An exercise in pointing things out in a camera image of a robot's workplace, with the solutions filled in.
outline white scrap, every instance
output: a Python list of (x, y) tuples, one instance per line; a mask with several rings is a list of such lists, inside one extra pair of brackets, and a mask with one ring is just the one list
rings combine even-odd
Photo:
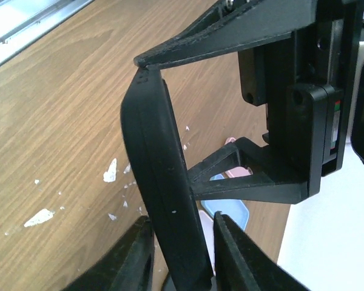
[(116, 168), (117, 168), (117, 159), (114, 158), (110, 163), (108, 171), (104, 172), (104, 182), (111, 183), (116, 181)]
[(110, 220), (112, 220), (112, 221), (117, 219), (117, 216), (115, 216), (113, 214), (108, 213), (108, 215), (109, 215)]
[(41, 211), (39, 211), (36, 215), (31, 217), (31, 219), (24, 224), (24, 227), (30, 227), (30, 226), (35, 226), (37, 224), (42, 224), (52, 219), (54, 214), (55, 214), (54, 211), (49, 211), (46, 208), (44, 208)]
[(124, 169), (123, 173), (129, 173), (131, 171), (131, 164), (128, 164), (128, 166)]

